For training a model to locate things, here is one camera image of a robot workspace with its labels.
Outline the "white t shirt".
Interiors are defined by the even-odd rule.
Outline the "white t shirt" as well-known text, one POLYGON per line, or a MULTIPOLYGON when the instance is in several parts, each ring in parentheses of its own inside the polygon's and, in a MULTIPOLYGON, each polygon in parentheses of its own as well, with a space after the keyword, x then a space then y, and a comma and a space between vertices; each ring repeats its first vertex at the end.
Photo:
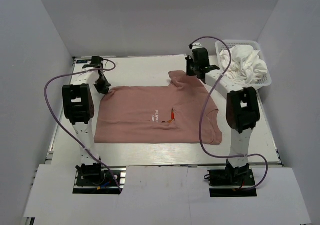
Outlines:
POLYGON ((219 53, 219 67, 225 76, 237 84, 256 84, 268 73, 268 68, 260 58, 260 51, 251 45, 235 45, 219 53))

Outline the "pink printed t shirt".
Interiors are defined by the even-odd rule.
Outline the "pink printed t shirt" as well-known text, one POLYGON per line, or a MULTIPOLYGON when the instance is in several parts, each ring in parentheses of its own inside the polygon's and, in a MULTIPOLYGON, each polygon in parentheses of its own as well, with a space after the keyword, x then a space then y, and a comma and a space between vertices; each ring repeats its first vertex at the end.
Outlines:
POLYGON ((100 101, 97 144, 219 145, 219 109, 195 76, 168 73, 168 86, 118 86, 100 101))

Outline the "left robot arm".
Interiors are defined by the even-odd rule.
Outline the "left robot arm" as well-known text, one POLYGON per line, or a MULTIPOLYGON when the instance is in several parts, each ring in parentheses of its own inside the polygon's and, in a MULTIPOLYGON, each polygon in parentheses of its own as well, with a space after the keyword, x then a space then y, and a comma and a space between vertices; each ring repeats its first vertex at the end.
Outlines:
POLYGON ((104 59, 93 56, 91 63, 82 67, 84 73, 73 84, 62 87, 64 115, 72 124, 76 138, 81 142, 81 166, 77 166, 76 169, 81 179, 93 185, 102 184, 106 178, 94 141, 92 119, 95 106, 91 93, 92 87, 102 95, 106 95, 110 90, 111 84, 106 79, 103 68, 104 59))

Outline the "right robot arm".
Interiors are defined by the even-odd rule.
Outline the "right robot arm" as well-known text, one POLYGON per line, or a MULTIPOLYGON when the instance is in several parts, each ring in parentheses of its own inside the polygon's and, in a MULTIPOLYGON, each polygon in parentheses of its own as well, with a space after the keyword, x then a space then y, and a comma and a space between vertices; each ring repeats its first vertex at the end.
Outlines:
POLYGON ((193 49, 185 59, 188 76, 196 76, 226 99, 226 121, 231 128, 230 153, 224 170, 209 171, 210 185, 244 186, 250 178, 250 138, 260 120, 257 92, 253 87, 234 83, 217 66, 210 65, 209 52, 204 47, 193 49))

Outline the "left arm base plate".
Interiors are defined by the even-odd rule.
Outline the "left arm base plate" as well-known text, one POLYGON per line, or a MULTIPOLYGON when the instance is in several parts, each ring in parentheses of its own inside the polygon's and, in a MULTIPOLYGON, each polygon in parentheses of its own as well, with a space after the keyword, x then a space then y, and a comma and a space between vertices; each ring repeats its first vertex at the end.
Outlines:
POLYGON ((125 170, 112 169, 112 174, 102 170, 102 178, 94 180, 85 177, 82 172, 77 171, 72 193, 75 195, 120 195, 121 192, 113 178, 115 178, 121 189, 125 184, 125 170))

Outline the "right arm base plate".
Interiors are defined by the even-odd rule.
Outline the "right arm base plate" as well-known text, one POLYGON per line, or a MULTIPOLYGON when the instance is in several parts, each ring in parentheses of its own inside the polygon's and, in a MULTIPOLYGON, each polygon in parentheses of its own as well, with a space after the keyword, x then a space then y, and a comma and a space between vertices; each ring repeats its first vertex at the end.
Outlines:
POLYGON ((247 190, 256 185, 251 169, 247 175, 236 181, 228 179, 225 170, 208 170, 207 172, 203 179, 209 184, 211 198, 249 198, 258 196, 255 188, 247 190))

